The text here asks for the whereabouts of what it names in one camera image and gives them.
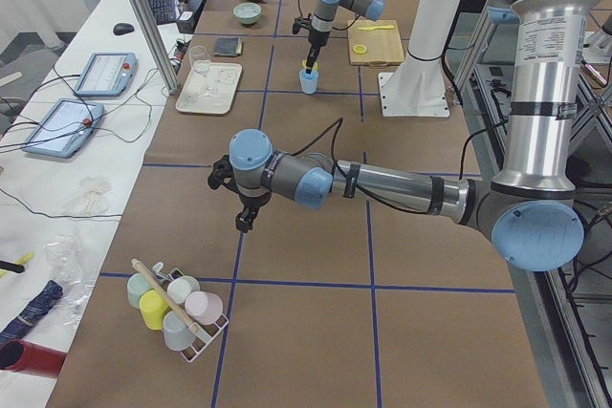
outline cutting board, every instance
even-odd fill
[[[391,30],[360,31],[362,26],[394,26]],[[354,45],[365,45],[365,54],[353,51]],[[398,23],[394,19],[370,21],[360,19],[348,30],[348,53],[351,64],[360,65],[399,65],[404,62],[404,47],[398,31]]]

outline tablet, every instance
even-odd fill
[[[116,97],[129,84],[136,70],[133,53],[94,53],[75,87],[80,97]]]
[[[24,152],[69,158],[89,139],[104,115],[98,102],[60,99],[30,133]]]

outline wine glass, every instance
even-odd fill
[[[207,48],[198,45],[195,47],[189,47],[189,63],[191,64],[191,69],[193,72],[200,74],[204,77],[207,87],[203,92],[204,96],[213,96],[214,95],[214,87],[210,84],[208,73],[210,72],[210,64],[212,59],[210,58],[210,53]]]

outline dark blue umbrella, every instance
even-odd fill
[[[34,300],[0,332],[0,346],[28,334],[30,329],[49,313],[62,294],[62,287],[54,281],[49,281]]]

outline white tray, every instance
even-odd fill
[[[240,64],[213,62],[207,78],[191,70],[178,100],[176,110],[184,114],[224,115],[230,111],[238,80]],[[213,96],[204,96],[208,82],[215,89]]]

